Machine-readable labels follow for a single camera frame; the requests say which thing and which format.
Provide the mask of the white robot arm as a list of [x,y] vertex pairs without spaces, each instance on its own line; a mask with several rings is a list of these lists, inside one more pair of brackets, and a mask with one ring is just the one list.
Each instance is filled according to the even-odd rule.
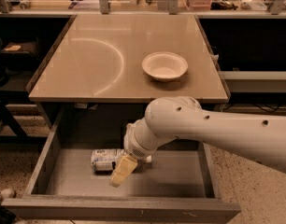
[[203,142],[286,174],[286,117],[207,111],[192,97],[162,97],[127,126],[125,153],[109,184],[120,186],[140,160],[177,139]]

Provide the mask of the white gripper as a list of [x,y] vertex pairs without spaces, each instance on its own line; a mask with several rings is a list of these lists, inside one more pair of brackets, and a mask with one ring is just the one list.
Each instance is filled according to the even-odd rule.
[[136,141],[135,124],[128,123],[126,125],[126,133],[123,138],[123,148],[128,154],[121,155],[116,162],[114,171],[112,172],[109,184],[112,187],[120,186],[126,178],[137,167],[139,162],[151,162],[151,153],[141,147]]

